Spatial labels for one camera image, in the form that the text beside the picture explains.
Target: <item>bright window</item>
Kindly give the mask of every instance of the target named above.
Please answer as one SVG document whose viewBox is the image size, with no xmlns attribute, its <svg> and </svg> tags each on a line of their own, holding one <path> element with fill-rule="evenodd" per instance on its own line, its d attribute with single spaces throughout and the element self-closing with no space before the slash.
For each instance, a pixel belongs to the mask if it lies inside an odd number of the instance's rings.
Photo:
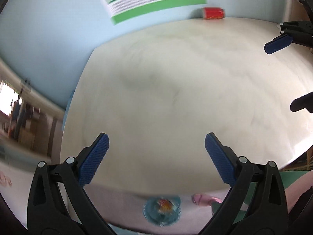
<svg viewBox="0 0 313 235">
<path fill-rule="evenodd" d="M 18 93 L 4 83 L 0 92 L 0 110 L 6 115 L 11 114 L 11 102 L 14 104 L 17 99 Z"/>
</svg>

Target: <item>table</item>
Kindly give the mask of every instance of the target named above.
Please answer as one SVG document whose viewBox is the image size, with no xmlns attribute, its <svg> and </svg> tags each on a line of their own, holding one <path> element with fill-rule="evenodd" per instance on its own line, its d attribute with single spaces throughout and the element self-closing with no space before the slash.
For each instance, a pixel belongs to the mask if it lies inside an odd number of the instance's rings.
<svg viewBox="0 0 313 235">
<path fill-rule="evenodd" d="M 313 144 L 313 116 L 290 103 L 313 91 L 313 56 L 292 44 L 267 55 L 274 23 L 225 18 L 157 25 L 94 50 L 65 125 L 61 161 L 100 132 L 110 148 L 93 183 L 144 195 L 227 187 L 207 133 L 251 162 L 284 167 Z"/>
</svg>

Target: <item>green fabric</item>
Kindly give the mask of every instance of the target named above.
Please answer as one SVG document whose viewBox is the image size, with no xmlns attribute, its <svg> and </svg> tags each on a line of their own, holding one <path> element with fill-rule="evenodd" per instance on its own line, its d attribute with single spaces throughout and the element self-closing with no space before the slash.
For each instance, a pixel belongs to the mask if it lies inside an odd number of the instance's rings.
<svg viewBox="0 0 313 235">
<path fill-rule="evenodd" d="M 307 172 L 309 172 L 309 171 L 305 170 L 305 171 L 282 171 L 282 172 L 280 172 L 281 180 L 282 180 L 283 185 L 284 185 L 284 189 L 286 189 L 288 186 L 290 186 L 293 182 L 295 182 L 297 179 L 299 179 L 301 176 L 303 176 Z M 250 184 L 246 198 L 244 200 L 244 203 L 247 205 L 250 204 L 250 202 L 253 198 L 256 184 L 257 184 L 257 182 L 253 182 Z M 217 212 L 220 205 L 221 204 L 218 202 L 214 202 L 212 204 L 212 213 L 213 214 Z M 240 210 L 234 223 L 241 221 L 245 217 L 245 214 L 246 214 L 245 211 Z"/>
</svg>

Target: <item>red can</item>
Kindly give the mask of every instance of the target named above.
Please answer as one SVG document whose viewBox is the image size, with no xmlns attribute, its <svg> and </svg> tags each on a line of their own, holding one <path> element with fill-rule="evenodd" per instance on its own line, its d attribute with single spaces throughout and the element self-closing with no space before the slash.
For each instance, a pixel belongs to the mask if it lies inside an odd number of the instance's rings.
<svg viewBox="0 0 313 235">
<path fill-rule="evenodd" d="M 225 17 L 225 11 L 222 8 L 203 8 L 204 19 L 222 19 Z"/>
</svg>

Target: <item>table surface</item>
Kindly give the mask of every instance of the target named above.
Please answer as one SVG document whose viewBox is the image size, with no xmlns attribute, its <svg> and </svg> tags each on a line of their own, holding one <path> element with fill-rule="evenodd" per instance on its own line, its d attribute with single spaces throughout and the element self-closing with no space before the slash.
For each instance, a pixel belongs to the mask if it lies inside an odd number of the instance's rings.
<svg viewBox="0 0 313 235">
<path fill-rule="evenodd" d="M 68 112 L 61 161 L 100 132 L 110 148 L 93 182 L 137 194 L 227 187 L 204 148 L 207 133 L 250 161 L 279 168 L 313 144 L 313 116 L 290 103 L 313 91 L 313 56 L 292 44 L 267 55 L 274 23 L 179 21 L 96 48 Z"/>
</svg>

